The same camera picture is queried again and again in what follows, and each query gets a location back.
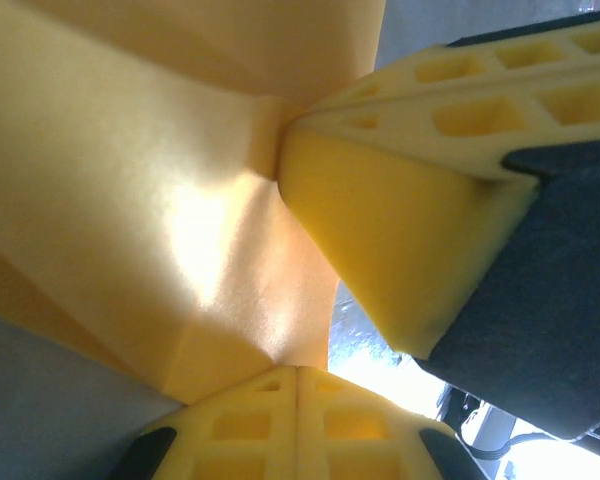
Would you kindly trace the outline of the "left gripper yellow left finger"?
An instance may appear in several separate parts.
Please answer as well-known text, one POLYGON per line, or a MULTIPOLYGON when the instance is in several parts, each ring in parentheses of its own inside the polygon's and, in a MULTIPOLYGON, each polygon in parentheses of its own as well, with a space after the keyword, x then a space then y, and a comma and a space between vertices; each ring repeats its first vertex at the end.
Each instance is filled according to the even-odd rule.
POLYGON ((295 479, 297 369, 277 367, 167 414, 109 479, 295 479))

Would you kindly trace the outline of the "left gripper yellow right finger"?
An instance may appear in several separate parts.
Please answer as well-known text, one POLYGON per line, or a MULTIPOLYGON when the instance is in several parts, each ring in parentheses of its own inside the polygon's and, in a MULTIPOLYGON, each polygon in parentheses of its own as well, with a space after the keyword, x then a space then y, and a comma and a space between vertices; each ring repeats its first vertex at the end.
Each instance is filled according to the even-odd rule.
POLYGON ((446 424, 313 367, 297 370, 299 479, 484 479, 446 424))

